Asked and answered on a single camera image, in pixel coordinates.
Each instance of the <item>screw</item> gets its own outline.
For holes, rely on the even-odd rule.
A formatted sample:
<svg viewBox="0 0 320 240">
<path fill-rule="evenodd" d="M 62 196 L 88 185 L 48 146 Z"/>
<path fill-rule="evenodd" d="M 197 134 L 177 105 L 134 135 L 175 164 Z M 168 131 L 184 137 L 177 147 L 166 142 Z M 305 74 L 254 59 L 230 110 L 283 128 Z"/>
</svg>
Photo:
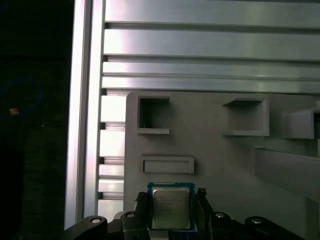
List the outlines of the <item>screw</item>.
<svg viewBox="0 0 320 240">
<path fill-rule="evenodd" d="M 216 213 L 215 216 L 220 219 L 225 217 L 225 215 L 222 212 Z"/>
<path fill-rule="evenodd" d="M 259 218 L 252 218 L 251 220 L 254 224 L 262 224 L 262 221 Z"/>
<path fill-rule="evenodd" d="M 95 219 L 92 219 L 91 222 L 92 222 L 93 224 L 98 224 L 98 223 L 101 222 L 101 219 L 95 218 Z"/>
</svg>

